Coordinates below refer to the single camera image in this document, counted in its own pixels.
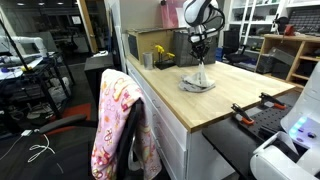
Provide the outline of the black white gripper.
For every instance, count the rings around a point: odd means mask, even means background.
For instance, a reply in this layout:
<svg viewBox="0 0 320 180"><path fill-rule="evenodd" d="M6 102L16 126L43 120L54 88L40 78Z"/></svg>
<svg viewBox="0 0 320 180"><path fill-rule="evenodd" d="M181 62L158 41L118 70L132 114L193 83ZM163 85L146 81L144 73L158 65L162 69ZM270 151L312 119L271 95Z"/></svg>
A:
<svg viewBox="0 0 320 180"><path fill-rule="evenodd" d="M204 59L210 49L210 40L218 34L216 28L206 29L205 27L190 27L188 29L188 41L191 43L190 55L204 63Z"/></svg>

